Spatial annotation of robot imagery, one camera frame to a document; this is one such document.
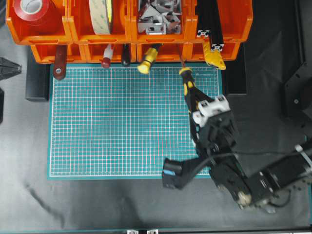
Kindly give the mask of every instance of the metal bolt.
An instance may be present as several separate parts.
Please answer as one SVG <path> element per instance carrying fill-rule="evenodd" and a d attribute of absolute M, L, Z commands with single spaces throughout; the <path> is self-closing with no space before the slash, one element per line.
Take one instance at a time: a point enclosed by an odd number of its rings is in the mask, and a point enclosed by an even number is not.
<path fill-rule="evenodd" d="M 57 69 L 55 70 L 55 72 L 56 72 L 56 74 L 60 74 L 60 73 L 62 72 L 62 69 L 57 68 Z"/>

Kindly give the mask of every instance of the yellow bracket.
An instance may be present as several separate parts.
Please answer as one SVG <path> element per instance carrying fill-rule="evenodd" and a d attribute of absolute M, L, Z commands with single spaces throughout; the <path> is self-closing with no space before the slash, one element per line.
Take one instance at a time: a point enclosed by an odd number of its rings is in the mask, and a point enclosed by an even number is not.
<path fill-rule="evenodd" d="M 211 51 L 210 42 L 206 41 L 203 43 L 203 50 L 204 50 L 204 58 L 205 62 L 209 66 L 214 66 L 217 69 L 225 70 L 226 66 L 223 61 L 222 55 L 219 51 Z"/>

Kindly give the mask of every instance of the black handle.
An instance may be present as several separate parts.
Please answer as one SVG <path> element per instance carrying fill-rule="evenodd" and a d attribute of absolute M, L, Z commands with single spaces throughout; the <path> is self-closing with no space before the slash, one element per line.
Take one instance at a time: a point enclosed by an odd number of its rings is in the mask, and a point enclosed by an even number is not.
<path fill-rule="evenodd" d="M 129 67 L 130 63 L 131 63 L 131 59 L 130 59 L 129 44 L 124 44 L 122 46 L 121 64 L 124 67 Z"/>

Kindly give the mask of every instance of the red tape roll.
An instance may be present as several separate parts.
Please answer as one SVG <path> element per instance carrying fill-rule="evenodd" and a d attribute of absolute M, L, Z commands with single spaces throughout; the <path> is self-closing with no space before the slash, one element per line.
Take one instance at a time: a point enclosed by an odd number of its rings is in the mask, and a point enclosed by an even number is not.
<path fill-rule="evenodd" d="M 62 25 L 52 0 L 14 0 L 16 15 L 40 33 L 55 33 Z"/>

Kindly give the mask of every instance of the yellow screwdriver handle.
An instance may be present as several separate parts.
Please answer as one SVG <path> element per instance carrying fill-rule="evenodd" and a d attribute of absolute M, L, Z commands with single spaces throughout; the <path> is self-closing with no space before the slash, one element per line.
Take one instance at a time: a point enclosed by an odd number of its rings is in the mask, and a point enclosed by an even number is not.
<path fill-rule="evenodd" d="M 161 44 L 153 44 L 152 47 L 147 50 L 143 62 L 137 67 L 139 72 L 146 75 L 150 73 L 150 69 L 157 59 L 160 46 Z"/>

